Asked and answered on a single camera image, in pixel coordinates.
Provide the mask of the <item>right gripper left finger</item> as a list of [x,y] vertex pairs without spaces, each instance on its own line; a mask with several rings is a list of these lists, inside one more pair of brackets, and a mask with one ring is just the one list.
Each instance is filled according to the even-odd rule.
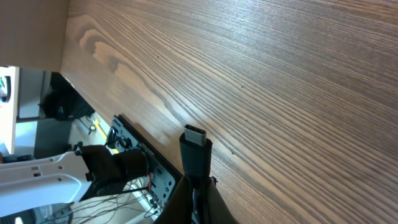
[[183,176],[163,212],[154,224],[191,224],[193,212],[193,188],[187,176]]

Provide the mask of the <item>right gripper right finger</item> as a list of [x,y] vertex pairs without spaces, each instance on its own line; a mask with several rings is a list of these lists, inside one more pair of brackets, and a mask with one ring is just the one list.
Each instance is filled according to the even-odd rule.
[[209,177],[198,190],[198,221],[204,224],[238,224],[221,194],[216,179]]

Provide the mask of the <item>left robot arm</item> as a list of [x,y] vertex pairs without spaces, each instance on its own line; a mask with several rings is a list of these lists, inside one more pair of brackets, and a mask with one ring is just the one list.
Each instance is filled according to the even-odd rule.
[[148,171],[148,161],[140,150],[112,154],[104,145],[1,164],[1,216],[121,194],[128,182]]

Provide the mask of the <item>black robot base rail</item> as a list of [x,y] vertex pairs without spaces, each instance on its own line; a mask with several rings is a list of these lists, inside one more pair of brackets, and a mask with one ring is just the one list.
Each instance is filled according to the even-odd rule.
[[121,115],[113,118],[106,146],[117,151],[137,193],[150,206],[146,217],[156,219],[165,208],[181,173]]

